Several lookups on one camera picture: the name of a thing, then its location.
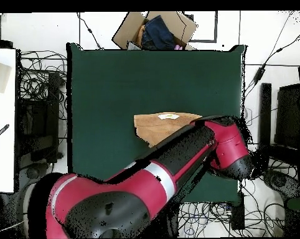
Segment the green mat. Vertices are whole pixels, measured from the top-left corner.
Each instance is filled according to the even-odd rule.
[[[134,115],[239,116],[244,49],[80,50],[71,44],[73,172],[107,179],[146,151]],[[206,173],[184,201],[236,200],[237,181]]]

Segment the tangled wires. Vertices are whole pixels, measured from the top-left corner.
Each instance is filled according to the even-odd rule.
[[[231,205],[228,203],[207,202],[201,204],[182,204],[179,211],[179,236],[186,238],[206,237],[205,230],[211,223],[220,223],[222,229],[227,232],[227,237],[276,237],[279,231],[284,230],[284,220],[272,219],[267,209],[273,203],[267,205],[264,210],[260,210],[258,201],[254,197],[256,187],[250,192],[246,188],[246,181],[240,183],[245,199],[251,197],[256,205],[256,210],[248,210],[245,207],[245,229],[232,230],[233,218],[231,215]]]
[[[45,57],[40,57],[39,54],[49,53]],[[67,58],[59,53],[43,50],[43,51],[30,51],[22,52],[22,72],[21,72],[21,86],[19,99],[21,102],[23,100],[38,101],[51,105],[53,103],[58,103],[60,105],[59,112],[55,113],[60,120],[66,121],[65,111],[67,107],[66,92],[59,89],[59,96],[57,97],[54,93],[50,92],[49,87],[49,73],[59,73],[59,87],[64,87],[66,84],[67,77]],[[48,65],[48,62],[61,62],[58,67],[53,65]],[[27,117],[32,120],[32,113],[27,110]]]

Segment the cardboard box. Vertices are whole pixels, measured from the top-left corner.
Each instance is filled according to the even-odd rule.
[[[174,41],[185,50],[193,50],[187,43],[191,39],[197,24],[190,20],[183,13],[177,11],[149,11],[144,17],[140,12],[129,12],[121,23],[112,41],[121,49],[127,49],[127,42],[136,42],[139,30],[147,21],[161,15],[164,23],[174,35]]]

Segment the black cable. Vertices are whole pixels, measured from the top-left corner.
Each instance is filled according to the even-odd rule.
[[[59,112],[55,113],[55,114],[59,117],[60,120],[66,121],[66,126],[67,126],[67,119],[65,117],[65,109],[64,109],[64,106],[66,105],[66,102],[65,102],[66,98],[65,98],[64,92],[60,91],[60,89],[59,89],[59,97],[57,98],[53,93],[49,93],[50,91],[48,89],[48,87],[49,87],[48,73],[49,72],[59,73],[61,81],[63,80],[63,83],[61,83],[61,85],[65,84],[65,80],[63,79],[63,78],[66,78],[65,62],[62,60],[62,64],[58,67],[48,66],[45,69],[43,69],[43,66],[42,66],[42,61],[51,56],[59,56],[61,59],[63,59],[65,56],[58,54],[56,52],[50,51],[50,50],[45,50],[45,51],[41,51],[41,52],[52,52],[54,54],[48,55],[44,58],[39,58],[37,51],[23,53],[23,55],[35,54],[38,59],[31,59],[32,65],[29,68],[25,68],[25,67],[22,68],[20,98],[21,98],[21,100],[27,99],[27,100],[33,100],[33,101],[42,101],[47,104],[58,103],[62,107],[62,110],[59,109],[59,112],[62,113],[62,117],[59,116]],[[53,151],[51,151],[50,153],[48,153],[48,155],[46,155],[44,158],[49,156],[54,151],[55,151],[55,149]]]
[[[97,44],[97,47],[98,47],[99,49],[103,49],[103,48],[100,47],[100,45],[99,45],[99,43],[97,42],[95,36],[93,35],[92,30],[88,27],[86,21],[83,20],[83,19],[79,16],[79,13],[76,12],[76,14],[77,14],[78,19],[81,20],[81,21],[83,21],[83,22],[85,23],[85,26],[86,26],[88,32],[93,36],[93,39],[95,40],[95,42],[96,42],[96,44]]]
[[[285,22],[285,24],[284,24],[284,26],[283,26],[281,32],[279,33],[278,39],[279,39],[279,37],[281,36],[281,33],[282,33],[282,31],[283,31],[283,29],[284,29],[286,23],[287,23],[288,18],[286,19],[286,22]],[[264,74],[264,72],[265,72],[265,67],[266,67],[267,61],[268,61],[274,54],[276,54],[276,53],[278,53],[278,52],[281,52],[283,49],[285,49],[286,47],[289,47],[290,45],[292,45],[293,43],[295,43],[296,41],[299,41],[299,40],[300,40],[300,34],[299,34],[299,35],[295,38],[295,40],[292,41],[290,44],[288,44],[288,45],[286,45],[286,46],[284,46],[284,47],[282,47],[282,48],[279,48],[277,51],[275,51],[275,52],[273,53],[273,50],[275,49],[276,44],[277,44],[277,41],[276,41],[275,46],[274,46],[274,48],[273,48],[273,50],[272,50],[270,56],[265,60],[264,64],[258,69],[256,75],[254,76],[254,86],[252,87],[252,89],[254,89],[254,87],[256,86],[256,84],[261,80],[261,78],[262,78],[262,76],[263,76],[263,74]]]
[[[186,25],[186,23],[184,23],[183,20],[181,19],[180,15],[179,15],[179,12],[176,11],[176,13],[177,13],[179,19],[181,20],[181,22],[182,22],[183,25],[184,25],[184,29],[183,29],[183,33],[182,33],[182,37],[181,37],[181,42],[182,42],[183,35],[184,35],[184,31],[185,31],[185,28],[187,27],[187,25]]]
[[[254,119],[256,119],[257,117],[259,117],[259,116],[261,116],[261,115],[263,115],[263,114],[265,114],[265,113],[261,113],[260,115],[258,115],[258,116],[256,116],[256,117],[252,118],[251,120],[254,120]]]
[[[282,31],[284,30],[285,25],[286,25],[286,23],[287,23],[289,17],[291,16],[291,14],[292,14],[292,12],[289,12],[289,15],[288,15],[288,17],[287,17],[287,19],[286,19],[286,21],[285,21],[285,23],[284,23],[284,26],[282,27],[281,32],[279,33],[278,38],[276,39],[275,45],[274,45],[274,47],[273,47],[273,49],[272,49],[272,51],[271,51],[271,53],[270,53],[270,56],[272,55],[272,53],[273,53],[273,51],[274,51],[274,49],[275,49],[275,47],[276,47],[276,44],[277,44],[279,38],[281,37]]]
[[[284,208],[284,206],[282,206],[281,204],[278,204],[278,203],[276,203],[276,202],[273,202],[272,204],[269,204],[269,205],[267,205],[265,208],[264,208],[264,221],[265,221],[265,228],[266,228],[266,230],[267,230],[267,232],[269,233],[269,235],[271,236],[271,237],[274,237],[272,234],[271,234],[271,232],[269,231],[269,229],[268,229],[268,225],[267,225],[267,218],[266,218],[266,210],[267,210],[267,208],[268,207],[270,207],[270,206],[272,206],[272,205],[278,205],[278,206],[280,206],[280,207],[282,207],[283,209],[285,209]]]

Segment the brown paper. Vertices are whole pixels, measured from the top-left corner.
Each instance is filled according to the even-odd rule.
[[[173,114],[179,117],[176,119],[160,119],[158,117],[164,114]],[[149,147],[151,148],[183,126],[200,117],[199,115],[175,112],[135,115],[134,127],[136,128],[137,136],[149,143]]]

